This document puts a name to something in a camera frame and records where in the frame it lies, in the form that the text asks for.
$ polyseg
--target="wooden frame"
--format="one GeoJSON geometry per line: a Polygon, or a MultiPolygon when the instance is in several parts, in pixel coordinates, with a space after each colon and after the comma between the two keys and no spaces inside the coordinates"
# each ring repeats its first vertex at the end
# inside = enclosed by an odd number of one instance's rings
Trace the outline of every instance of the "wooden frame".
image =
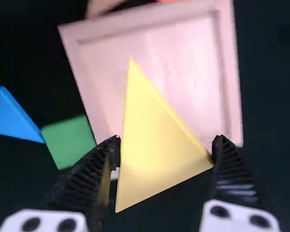
{"type": "Polygon", "coordinates": [[[97,143],[118,134],[129,59],[211,151],[243,144],[232,0],[145,5],[59,26],[97,143]]]}

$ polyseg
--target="black surface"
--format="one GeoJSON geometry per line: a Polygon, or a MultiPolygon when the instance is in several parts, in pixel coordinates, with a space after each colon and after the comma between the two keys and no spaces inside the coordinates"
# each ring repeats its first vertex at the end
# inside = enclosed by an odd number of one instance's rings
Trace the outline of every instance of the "black surface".
{"type": "MultiPolygon", "coordinates": [[[[84,109],[56,25],[85,1],[0,1],[0,85],[39,127],[84,109]]],[[[235,0],[245,144],[264,207],[290,232],[290,0],[235,0]]],[[[120,214],[107,231],[197,231],[211,171],[120,214]]],[[[0,220],[35,207],[60,172],[43,144],[0,136],[0,220]]]]}

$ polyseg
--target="wooden block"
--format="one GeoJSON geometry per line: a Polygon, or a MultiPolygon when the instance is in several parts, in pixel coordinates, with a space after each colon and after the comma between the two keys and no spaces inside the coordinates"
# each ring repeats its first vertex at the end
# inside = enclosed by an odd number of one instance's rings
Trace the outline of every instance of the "wooden block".
{"type": "Polygon", "coordinates": [[[47,125],[41,132],[59,170],[71,167],[96,146],[85,115],[47,125]]]}
{"type": "Polygon", "coordinates": [[[117,213],[213,167],[201,141],[133,61],[120,153],[117,213]]]}

